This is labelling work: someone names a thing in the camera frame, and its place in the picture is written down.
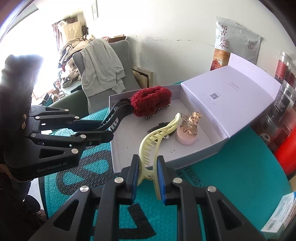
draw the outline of gray sweatshirt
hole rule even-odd
[[[122,63],[106,40],[94,39],[80,53],[85,66],[81,84],[87,97],[110,88],[116,93],[125,91]]]

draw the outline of textured teal mat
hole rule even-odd
[[[85,119],[103,120],[107,109]],[[63,129],[55,135],[70,135]],[[80,167],[46,176],[48,215],[52,214],[81,185],[95,187],[113,178],[110,144],[84,151]],[[199,187],[215,185],[260,230],[283,195],[291,192],[279,163],[251,128],[232,137],[219,153],[179,170],[178,175]],[[134,206],[120,207],[120,238],[176,240],[176,207],[157,201],[153,183],[137,189]]]

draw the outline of picture frame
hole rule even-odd
[[[96,0],[93,3],[93,5],[91,6],[91,11],[92,11],[92,15],[93,15],[93,20],[96,20],[97,17],[99,16],[99,14],[98,14],[98,5],[97,5]]]

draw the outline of red cylinder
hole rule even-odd
[[[274,155],[286,175],[290,175],[296,170],[296,128],[293,129],[292,133],[280,145]]]

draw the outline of red plush object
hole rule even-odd
[[[171,97],[172,92],[161,86],[142,89],[131,98],[133,113],[138,117],[152,115],[157,109],[168,106]]]

